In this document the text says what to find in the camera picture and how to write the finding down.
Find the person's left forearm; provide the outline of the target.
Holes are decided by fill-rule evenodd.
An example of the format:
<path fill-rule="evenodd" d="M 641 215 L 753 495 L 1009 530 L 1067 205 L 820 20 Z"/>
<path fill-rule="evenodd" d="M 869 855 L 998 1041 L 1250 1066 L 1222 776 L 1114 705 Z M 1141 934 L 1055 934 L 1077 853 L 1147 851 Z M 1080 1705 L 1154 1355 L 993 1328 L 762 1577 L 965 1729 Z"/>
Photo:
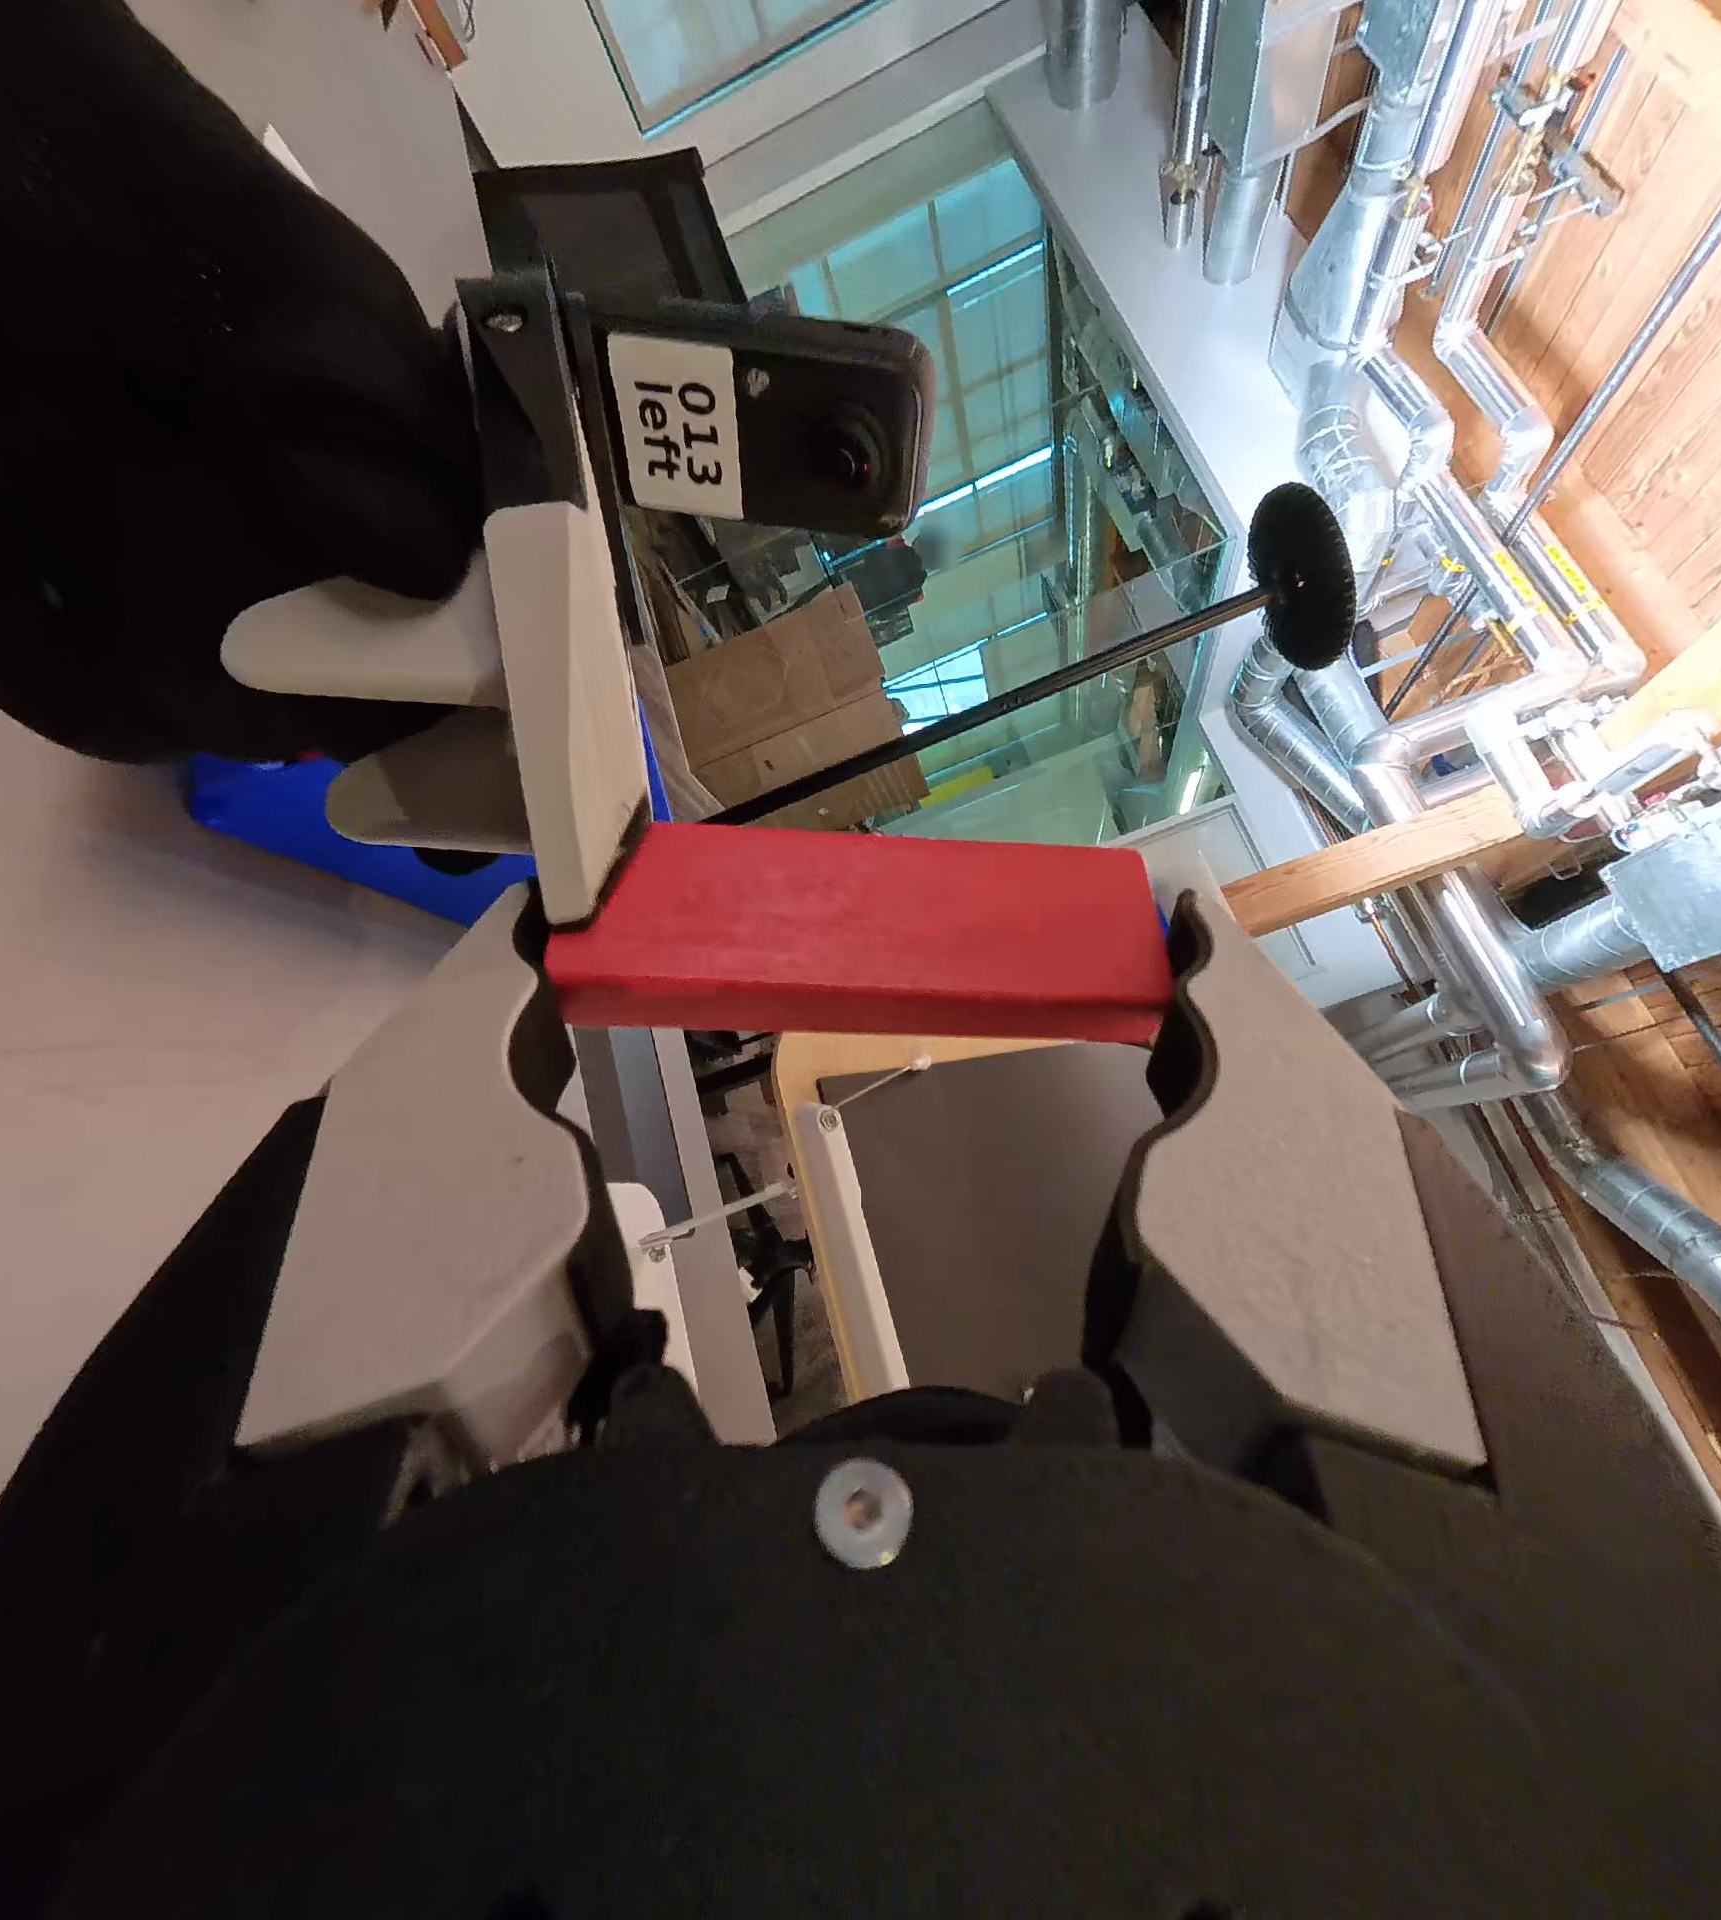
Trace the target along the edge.
<path fill-rule="evenodd" d="M 394 259 L 124 3 L 0 3 L 0 478 L 193 467 L 471 514 Z"/>

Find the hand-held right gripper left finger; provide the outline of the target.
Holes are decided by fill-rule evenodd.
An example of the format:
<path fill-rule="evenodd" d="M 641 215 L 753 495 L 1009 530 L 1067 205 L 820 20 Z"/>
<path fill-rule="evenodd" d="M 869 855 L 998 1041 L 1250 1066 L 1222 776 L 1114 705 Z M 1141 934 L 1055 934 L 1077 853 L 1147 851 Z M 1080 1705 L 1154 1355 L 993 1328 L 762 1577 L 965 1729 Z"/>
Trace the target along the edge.
<path fill-rule="evenodd" d="M 431 1417 L 469 1463 L 568 1448 L 588 1345 L 568 1256 L 586 1191 L 613 1202 L 622 1302 L 666 1307 L 665 1225 L 639 1182 L 585 1182 L 585 1122 L 565 1056 L 544 1115 L 516 1088 L 510 1046 L 539 985 L 516 950 L 524 879 L 326 1086 L 235 1443 L 318 1442 L 369 1422 Z"/>

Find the black round-base floor stand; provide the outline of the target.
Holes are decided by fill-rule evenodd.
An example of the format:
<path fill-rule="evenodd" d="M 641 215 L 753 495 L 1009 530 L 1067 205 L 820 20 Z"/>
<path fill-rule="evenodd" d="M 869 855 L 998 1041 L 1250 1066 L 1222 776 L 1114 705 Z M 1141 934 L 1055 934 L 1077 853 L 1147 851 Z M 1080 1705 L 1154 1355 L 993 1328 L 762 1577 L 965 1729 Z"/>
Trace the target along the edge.
<path fill-rule="evenodd" d="M 1291 667 L 1333 665 L 1352 641 L 1356 588 L 1346 533 L 1324 497 L 1302 481 L 1272 488 L 1256 505 L 1249 530 L 1247 564 L 1253 583 L 1243 592 L 997 692 L 916 731 L 898 733 L 839 758 L 762 795 L 728 804 L 712 824 L 737 827 L 773 817 L 848 779 L 872 776 L 920 751 L 941 747 L 1022 708 L 1050 701 L 1250 614 L 1260 617 L 1263 636 Z"/>

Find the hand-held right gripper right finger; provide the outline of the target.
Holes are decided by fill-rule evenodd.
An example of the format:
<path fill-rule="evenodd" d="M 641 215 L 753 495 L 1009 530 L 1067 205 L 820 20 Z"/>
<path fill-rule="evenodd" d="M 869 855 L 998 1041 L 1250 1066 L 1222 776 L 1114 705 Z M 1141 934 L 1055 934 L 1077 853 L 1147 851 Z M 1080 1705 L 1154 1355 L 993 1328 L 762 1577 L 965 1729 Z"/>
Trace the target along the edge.
<path fill-rule="evenodd" d="M 1263 1472 L 1330 1435 L 1430 1472 L 1488 1445 L 1404 1149 L 1401 1107 L 1241 931 L 1174 899 L 1170 996 L 1088 1267 L 1083 1362 L 1130 1435 Z"/>

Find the wooden pillar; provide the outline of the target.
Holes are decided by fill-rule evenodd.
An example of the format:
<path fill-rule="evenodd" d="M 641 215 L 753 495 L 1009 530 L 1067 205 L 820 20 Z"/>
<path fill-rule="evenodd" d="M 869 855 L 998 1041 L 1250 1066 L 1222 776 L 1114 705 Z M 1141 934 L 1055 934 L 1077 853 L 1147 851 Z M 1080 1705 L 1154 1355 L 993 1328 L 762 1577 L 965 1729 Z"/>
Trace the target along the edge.
<path fill-rule="evenodd" d="M 1222 899 L 1232 920 L 1250 936 L 1265 937 L 1330 912 L 1399 892 L 1436 877 L 1526 840 L 1506 795 L 1484 785 L 1425 808 L 1324 850 L 1234 877 Z"/>

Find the red wooden block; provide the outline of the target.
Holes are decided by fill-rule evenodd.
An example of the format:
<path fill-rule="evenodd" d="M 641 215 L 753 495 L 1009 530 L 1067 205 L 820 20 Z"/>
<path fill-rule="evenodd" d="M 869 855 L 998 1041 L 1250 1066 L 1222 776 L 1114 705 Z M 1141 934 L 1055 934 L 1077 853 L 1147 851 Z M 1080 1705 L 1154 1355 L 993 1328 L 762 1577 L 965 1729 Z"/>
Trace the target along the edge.
<path fill-rule="evenodd" d="M 541 968 L 577 1028 L 1147 1041 L 1172 996 L 1130 850 L 650 826 Z"/>

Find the blue plastic bin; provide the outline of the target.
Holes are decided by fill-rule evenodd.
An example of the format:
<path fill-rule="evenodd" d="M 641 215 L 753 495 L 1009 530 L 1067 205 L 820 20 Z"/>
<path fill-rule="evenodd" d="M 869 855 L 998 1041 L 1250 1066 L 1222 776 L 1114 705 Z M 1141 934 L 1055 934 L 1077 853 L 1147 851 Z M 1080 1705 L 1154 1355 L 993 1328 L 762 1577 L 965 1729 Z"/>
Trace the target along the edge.
<path fill-rule="evenodd" d="M 428 864 L 391 842 L 362 842 L 328 819 L 326 795 L 347 763 L 319 751 L 292 759 L 231 759 L 193 754 L 178 774 L 187 815 L 213 833 L 272 851 L 403 901 L 452 925 L 471 927 L 506 890 L 533 879 L 530 851 L 482 851 L 467 870 Z"/>

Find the cardboard box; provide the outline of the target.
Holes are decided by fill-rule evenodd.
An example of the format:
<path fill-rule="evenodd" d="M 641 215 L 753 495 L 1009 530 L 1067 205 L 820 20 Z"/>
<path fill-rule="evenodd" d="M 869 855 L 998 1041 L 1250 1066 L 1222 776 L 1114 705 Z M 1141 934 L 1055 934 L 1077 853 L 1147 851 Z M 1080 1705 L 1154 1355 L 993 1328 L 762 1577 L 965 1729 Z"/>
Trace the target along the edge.
<path fill-rule="evenodd" d="M 818 592 L 665 673 L 686 765 L 724 805 L 768 797 L 904 733 L 851 585 Z"/>

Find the person's left hand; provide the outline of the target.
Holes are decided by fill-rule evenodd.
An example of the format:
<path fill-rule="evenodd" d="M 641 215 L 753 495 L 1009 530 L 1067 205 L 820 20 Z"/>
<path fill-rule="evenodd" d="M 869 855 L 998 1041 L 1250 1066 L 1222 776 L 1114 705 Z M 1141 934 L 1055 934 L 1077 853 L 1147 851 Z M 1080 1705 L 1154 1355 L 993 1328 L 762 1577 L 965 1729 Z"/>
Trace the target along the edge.
<path fill-rule="evenodd" d="M 98 421 L 0 404 L 0 711 L 111 763 L 348 761 L 448 718 L 260 690 L 222 644 L 243 612 L 337 580 L 458 590 L 485 499 L 456 322 L 220 353 Z"/>

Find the white panel bracket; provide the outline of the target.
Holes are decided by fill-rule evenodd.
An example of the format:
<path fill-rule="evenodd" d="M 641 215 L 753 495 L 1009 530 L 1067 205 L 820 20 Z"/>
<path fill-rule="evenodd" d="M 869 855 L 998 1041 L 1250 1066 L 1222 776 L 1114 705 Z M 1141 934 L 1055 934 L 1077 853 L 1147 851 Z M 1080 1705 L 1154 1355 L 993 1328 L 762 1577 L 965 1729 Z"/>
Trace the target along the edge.
<path fill-rule="evenodd" d="M 846 1387 L 854 1399 L 904 1390 L 910 1373 L 872 1245 L 845 1118 L 834 1106 L 807 1101 L 800 1125 L 803 1193 L 815 1216 L 811 1233 L 820 1256 Z"/>

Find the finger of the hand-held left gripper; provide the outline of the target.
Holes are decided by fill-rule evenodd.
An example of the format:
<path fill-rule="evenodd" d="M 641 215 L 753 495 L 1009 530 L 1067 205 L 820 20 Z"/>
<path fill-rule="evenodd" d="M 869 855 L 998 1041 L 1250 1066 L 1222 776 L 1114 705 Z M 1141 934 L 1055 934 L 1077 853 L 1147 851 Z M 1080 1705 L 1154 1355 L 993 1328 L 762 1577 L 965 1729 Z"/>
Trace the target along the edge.
<path fill-rule="evenodd" d="M 549 922 L 591 922 L 648 815 L 633 667 L 598 511 L 565 499 L 485 528 L 509 723 Z"/>

